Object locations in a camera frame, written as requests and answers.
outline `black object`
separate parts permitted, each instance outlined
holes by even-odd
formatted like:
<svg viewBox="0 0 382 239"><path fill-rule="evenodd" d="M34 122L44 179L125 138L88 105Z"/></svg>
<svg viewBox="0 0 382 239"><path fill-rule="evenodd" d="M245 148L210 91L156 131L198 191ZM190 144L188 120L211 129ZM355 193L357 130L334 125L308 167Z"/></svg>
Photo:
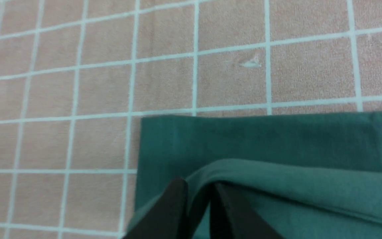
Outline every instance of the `black object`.
<svg viewBox="0 0 382 239"><path fill-rule="evenodd" d="M234 186L213 183L209 190L211 239L282 239ZM124 239L191 238L194 231L188 228L187 201L187 182L180 178L172 180L159 200Z"/></svg>

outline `green cloth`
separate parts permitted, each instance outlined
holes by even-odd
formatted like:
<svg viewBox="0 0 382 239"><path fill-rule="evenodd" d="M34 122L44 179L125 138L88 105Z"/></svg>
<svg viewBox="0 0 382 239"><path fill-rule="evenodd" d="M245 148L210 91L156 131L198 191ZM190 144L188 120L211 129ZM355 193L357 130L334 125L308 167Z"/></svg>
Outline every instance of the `green cloth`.
<svg viewBox="0 0 382 239"><path fill-rule="evenodd" d="M382 238L382 112L143 118L133 227L176 177L195 238L204 185L228 181L286 238Z"/></svg>

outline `green towel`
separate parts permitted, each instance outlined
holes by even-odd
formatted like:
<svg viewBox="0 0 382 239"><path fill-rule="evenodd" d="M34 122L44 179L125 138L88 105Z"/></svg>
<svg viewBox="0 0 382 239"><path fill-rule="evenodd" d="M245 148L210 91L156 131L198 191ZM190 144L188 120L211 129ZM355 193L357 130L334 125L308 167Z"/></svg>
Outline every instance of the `green towel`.
<svg viewBox="0 0 382 239"><path fill-rule="evenodd" d="M129 227L175 177L189 183L193 221L203 217L198 239L209 233L197 192L214 181L240 187L286 238L382 238L382 112L144 118Z"/></svg>

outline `fabric fold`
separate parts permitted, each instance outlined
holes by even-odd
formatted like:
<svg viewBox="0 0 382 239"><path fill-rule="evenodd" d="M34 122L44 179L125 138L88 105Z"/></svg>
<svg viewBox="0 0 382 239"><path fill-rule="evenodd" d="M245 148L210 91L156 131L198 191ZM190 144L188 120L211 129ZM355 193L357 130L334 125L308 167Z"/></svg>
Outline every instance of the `fabric fold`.
<svg viewBox="0 0 382 239"><path fill-rule="evenodd" d="M200 221L206 211L204 188L214 182L228 182L243 191L253 191L252 200L257 200L258 193L269 193L382 226L382 173L222 159L199 169L186 180L190 216L197 217L190 221ZM136 212L130 227L155 200Z"/></svg>

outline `green fabric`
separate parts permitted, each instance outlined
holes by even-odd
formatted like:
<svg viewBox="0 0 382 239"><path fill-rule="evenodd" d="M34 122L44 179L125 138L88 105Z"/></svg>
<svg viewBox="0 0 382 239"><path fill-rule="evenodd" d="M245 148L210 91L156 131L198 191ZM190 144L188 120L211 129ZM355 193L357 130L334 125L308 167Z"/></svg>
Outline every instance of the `green fabric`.
<svg viewBox="0 0 382 239"><path fill-rule="evenodd" d="M195 238L208 238L215 181L242 188L286 238L382 238L382 112L144 118L129 227L175 177L189 183L193 221L206 211Z"/></svg>

